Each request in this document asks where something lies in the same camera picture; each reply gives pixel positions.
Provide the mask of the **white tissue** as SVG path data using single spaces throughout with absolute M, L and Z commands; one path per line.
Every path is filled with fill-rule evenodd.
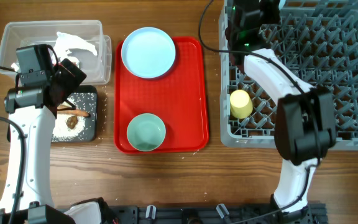
M 16 50 L 30 45 L 51 45 L 59 61 L 67 58 L 93 78 L 104 68 L 105 41 L 100 31 L 58 30 L 10 30 L 6 32 L 0 45 L 0 65 L 19 71 Z

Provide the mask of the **orange carrot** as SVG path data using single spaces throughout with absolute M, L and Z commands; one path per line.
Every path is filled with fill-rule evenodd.
M 90 114 L 84 110 L 58 110 L 58 114 L 69 114 L 72 116 L 90 117 Z

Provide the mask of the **brown food scrap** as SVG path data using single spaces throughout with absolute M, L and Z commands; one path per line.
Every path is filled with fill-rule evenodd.
M 69 129 L 75 129 L 77 123 L 78 123 L 77 116 L 71 116 L 66 121 L 66 125 Z

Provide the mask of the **large light blue plate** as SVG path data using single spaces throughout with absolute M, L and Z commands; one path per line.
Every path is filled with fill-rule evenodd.
M 152 79 L 167 73 L 176 58 L 173 39 L 155 27 L 143 27 L 130 33 L 122 44 L 121 58 L 129 72 Z

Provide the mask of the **light green small bowl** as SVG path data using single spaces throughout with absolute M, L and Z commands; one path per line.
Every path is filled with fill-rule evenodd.
M 140 152 L 150 152 L 163 144 L 166 133 L 165 123 L 158 116 L 143 113 L 130 121 L 126 136 L 134 149 Z

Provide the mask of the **yellow plastic cup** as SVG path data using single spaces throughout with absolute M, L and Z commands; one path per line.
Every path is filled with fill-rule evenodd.
M 252 100 L 248 92 L 236 90 L 230 94 L 231 115 L 237 119 L 244 119 L 253 112 Z

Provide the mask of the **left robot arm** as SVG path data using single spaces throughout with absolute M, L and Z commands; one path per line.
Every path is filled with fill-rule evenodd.
M 84 200 L 62 212 L 50 190 L 50 148 L 58 107 L 86 78 L 78 67 L 59 61 L 52 46 L 16 50 L 20 72 L 4 99 L 10 150 L 0 200 L 0 223 L 116 223 L 103 198 Z

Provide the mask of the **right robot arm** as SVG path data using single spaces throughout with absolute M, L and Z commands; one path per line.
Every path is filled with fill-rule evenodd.
M 256 81 L 277 106 L 274 141 L 281 155 L 271 217 L 290 223 L 308 215 L 307 193 L 316 168 L 336 143 L 331 92 L 293 74 L 259 34 L 277 24 L 283 1 L 233 1 L 225 36 L 231 63 Z

